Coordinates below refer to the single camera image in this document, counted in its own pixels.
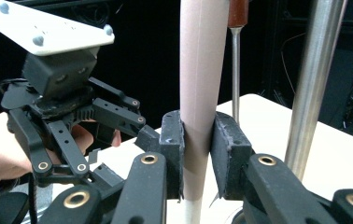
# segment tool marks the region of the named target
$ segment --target silver metal rod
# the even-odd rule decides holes
[[[313,1],[285,157],[285,163],[300,180],[317,126],[346,2]]]
[[[240,33],[243,27],[230,28],[233,35],[233,118],[240,124]]]

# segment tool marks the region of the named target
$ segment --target white mounting plate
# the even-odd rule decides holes
[[[0,1],[0,32],[38,56],[87,49],[115,40],[113,32]]]

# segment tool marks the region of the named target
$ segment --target white table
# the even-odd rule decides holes
[[[242,96],[240,106],[241,128],[254,150],[283,160],[288,143],[291,110],[254,94]],[[231,114],[232,103],[219,105],[218,111]],[[0,130],[2,143],[5,147],[17,147],[13,135],[7,132],[6,121],[7,116],[1,114],[0,127],[5,127]],[[104,162],[126,178],[134,157],[140,153],[142,150],[134,145],[132,139],[122,143],[120,147],[100,151],[98,163]],[[353,189],[353,136],[319,122],[303,183],[309,190],[327,199],[331,199],[337,189]],[[65,188],[66,186],[55,186],[54,195]],[[212,163],[209,161],[203,198],[203,223],[224,223],[242,205],[242,202],[217,200],[209,208],[217,191]],[[167,206],[167,223],[181,223],[182,206],[176,200],[168,201]]]

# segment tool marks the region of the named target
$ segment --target human hand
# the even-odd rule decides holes
[[[14,134],[7,130],[7,114],[0,114],[0,180],[14,179],[32,171],[32,165],[16,141]],[[92,135],[79,125],[74,126],[72,136],[84,154],[92,144]],[[120,131],[115,131],[112,146],[118,147],[121,143]],[[48,150],[53,163],[59,163],[54,152]]]

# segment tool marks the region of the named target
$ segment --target screwdriver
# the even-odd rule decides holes
[[[233,39],[233,118],[240,124],[240,33],[248,23],[248,0],[231,0],[228,28]]]

